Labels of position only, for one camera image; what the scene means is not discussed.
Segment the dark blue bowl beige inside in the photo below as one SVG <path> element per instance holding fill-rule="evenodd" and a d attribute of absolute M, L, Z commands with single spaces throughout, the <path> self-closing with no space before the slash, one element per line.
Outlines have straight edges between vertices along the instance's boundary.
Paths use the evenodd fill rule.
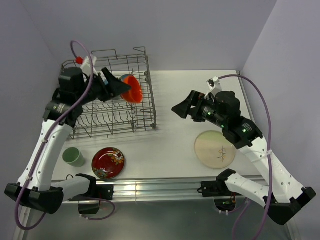
<path fill-rule="evenodd" d="M 124 82 L 125 79 L 127 79 L 127 78 L 129 78 L 129 77 L 131 77 L 131 76 L 132 76 L 131 74 L 124 74 L 124 75 L 122 75 L 119 79 L 120 79 L 122 82 Z"/>

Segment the orange bowl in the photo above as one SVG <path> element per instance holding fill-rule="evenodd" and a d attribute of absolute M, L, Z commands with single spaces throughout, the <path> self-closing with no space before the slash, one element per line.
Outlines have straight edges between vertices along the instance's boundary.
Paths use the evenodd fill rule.
<path fill-rule="evenodd" d="M 131 89 L 121 94 L 121 98 L 128 103 L 141 103 L 143 99 L 143 92 L 139 81 L 133 75 L 131 75 L 131 77 L 126 78 L 123 82 L 129 85 Z"/>

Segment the red floral plate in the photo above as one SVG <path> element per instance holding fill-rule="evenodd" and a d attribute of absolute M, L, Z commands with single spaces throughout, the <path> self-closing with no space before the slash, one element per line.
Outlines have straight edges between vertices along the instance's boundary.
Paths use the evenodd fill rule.
<path fill-rule="evenodd" d="M 94 155 L 91 168 L 99 179 L 113 179 L 123 171 L 125 162 L 126 158 L 118 148 L 106 147 Z"/>

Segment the green cup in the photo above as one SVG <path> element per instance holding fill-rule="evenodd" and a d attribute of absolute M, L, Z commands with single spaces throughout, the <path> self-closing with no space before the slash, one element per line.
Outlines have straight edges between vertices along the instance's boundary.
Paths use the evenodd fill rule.
<path fill-rule="evenodd" d="M 80 168 L 85 164 L 85 159 L 76 147 L 66 149 L 62 154 L 62 159 L 65 163 L 72 167 Z"/>

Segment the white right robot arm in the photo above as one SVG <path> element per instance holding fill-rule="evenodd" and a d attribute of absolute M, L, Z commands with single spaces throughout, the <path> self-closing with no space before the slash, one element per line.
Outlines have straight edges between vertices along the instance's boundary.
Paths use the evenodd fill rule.
<path fill-rule="evenodd" d="M 232 169 L 220 173 L 215 181 L 203 181 L 203 197 L 236 193 L 268 208 L 267 215 L 277 224 L 285 225 L 315 196 L 312 187 L 304 187 L 283 166 L 256 124 L 241 115 L 240 101 L 232 91 L 221 91 L 205 98 L 191 91 L 188 97 L 171 109 L 180 118 L 190 116 L 194 122 L 208 121 L 222 129 L 222 135 L 245 155 L 265 181 L 260 185 Z"/>

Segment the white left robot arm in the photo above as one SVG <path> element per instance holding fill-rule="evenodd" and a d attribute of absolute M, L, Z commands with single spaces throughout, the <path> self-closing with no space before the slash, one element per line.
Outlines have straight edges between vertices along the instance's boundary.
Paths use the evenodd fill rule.
<path fill-rule="evenodd" d="M 107 102 L 131 90 L 107 69 L 102 73 L 83 72 L 80 67 L 62 70 L 59 87 L 47 104 L 41 132 L 31 159 L 16 183 L 7 184 L 4 193 L 23 206 L 45 214 L 54 214 L 64 201 L 77 196 L 96 197 L 96 179 L 77 174 L 73 179 L 52 183 L 53 172 L 67 138 L 72 133 L 83 106 L 99 100 Z"/>

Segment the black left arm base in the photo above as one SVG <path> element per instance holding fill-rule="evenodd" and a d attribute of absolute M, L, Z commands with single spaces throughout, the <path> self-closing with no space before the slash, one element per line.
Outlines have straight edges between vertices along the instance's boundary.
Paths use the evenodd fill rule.
<path fill-rule="evenodd" d="M 112 202 L 113 195 L 113 184 L 98 184 L 92 195 L 78 195 L 69 199 L 67 203 L 77 203 L 78 212 L 82 216 L 89 219 L 100 219 L 111 216 L 115 212 L 116 206 Z"/>

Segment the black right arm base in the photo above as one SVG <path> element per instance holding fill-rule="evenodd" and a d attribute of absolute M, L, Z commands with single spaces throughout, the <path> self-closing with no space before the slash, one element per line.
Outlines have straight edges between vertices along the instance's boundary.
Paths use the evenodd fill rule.
<path fill-rule="evenodd" d="M 197 189 L 197 192 L 199 194 L 202 194 L 202 196 L 205 197 L 231 197 L 231 196 L 243 196 L 242 194 L 238 192 L 231 192 L 227 185 L 225 184 L 225 181 L 229 179 L 229 177 L 232 174 L 235 174 L 236 171 L 232 169 L 226 169 L 222 173 L 220 173 L 216 180 L 211 181 L 202 181 L 200 183 L 200 188 Z"/>

